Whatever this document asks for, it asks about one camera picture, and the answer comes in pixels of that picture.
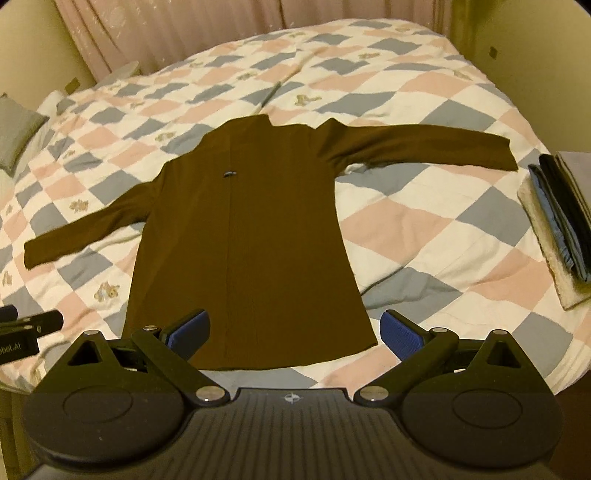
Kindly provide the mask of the brown long-sleeve garment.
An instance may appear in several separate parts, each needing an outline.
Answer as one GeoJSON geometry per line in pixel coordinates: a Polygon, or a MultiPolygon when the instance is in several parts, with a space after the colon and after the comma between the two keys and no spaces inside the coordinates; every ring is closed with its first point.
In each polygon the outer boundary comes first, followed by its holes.
{"type": "Polygon", "coordinates": [[[107,207],[29,240],[27,268],[143,226],[123,332],[197,311],[211,334],[202,370],[307,366],[377,339],[335,211],[335,179],[352,164],[478,166],[513,171],[508,139],[434,125],[276,126],[228,121],[107,207]]]}

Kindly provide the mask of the cream fleece folded towel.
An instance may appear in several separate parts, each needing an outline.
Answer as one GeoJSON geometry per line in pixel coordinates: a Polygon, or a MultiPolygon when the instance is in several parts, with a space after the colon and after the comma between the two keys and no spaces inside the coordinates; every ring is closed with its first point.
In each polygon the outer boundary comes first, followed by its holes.
{"type": "Polygon", "coordinates": [[[517,196],[530,220],[542,254],[554,280],[555,289],[564,310],[571,310],[590,299],[590,284],[578,279],[570,271],[560,254],[558,244],[552,236],[549,221],[534,191],[534,185],[527,177],[518,189],[517,196]]]}

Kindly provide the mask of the blue folded jeans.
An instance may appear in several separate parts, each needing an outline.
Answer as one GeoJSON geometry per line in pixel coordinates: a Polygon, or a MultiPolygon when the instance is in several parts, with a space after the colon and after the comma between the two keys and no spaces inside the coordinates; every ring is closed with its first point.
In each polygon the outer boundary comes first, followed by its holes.
{"type": "Polygon", "coordinates": [[[579,177],[570,169],[583,152],[542,154],[537,164],[530,164],[530,178],[551,235],[567,269],[584,283],[590,282],[590,175],[579,177]]]}

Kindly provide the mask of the grey pillow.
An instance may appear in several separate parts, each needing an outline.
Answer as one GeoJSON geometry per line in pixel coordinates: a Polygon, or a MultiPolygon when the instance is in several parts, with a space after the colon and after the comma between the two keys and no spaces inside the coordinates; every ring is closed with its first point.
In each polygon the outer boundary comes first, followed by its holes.
{"type": "Polygon", "coordinates": [[[1,169],[13,177],[29,141],[49,118],[25,108],[6,93],[1,95],[0,108],[1,169]]]}

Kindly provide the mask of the white headboard pillow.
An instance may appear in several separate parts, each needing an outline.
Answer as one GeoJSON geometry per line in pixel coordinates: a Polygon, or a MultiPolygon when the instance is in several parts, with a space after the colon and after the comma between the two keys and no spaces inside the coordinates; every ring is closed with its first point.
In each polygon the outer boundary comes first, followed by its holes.
{"type": "Polygon", "coordinates": [[[48,118],[56,117],[58,115],[58,105],[65,98],[66,96],[62,91],[53,90],[42,100],[36,112],[48,118]]]}

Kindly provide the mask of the pink curtain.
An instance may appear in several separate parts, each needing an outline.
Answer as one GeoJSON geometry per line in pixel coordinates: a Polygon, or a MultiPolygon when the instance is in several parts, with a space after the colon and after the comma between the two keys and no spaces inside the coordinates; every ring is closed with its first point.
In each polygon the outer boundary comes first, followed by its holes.
{"type": "Polygon", "coordinates": [[[448,35],[450,1],[88,0],[57,10],[96,80],[135,61],[154,73],[215,45],[334,20],[403,19],[448,35]]]}

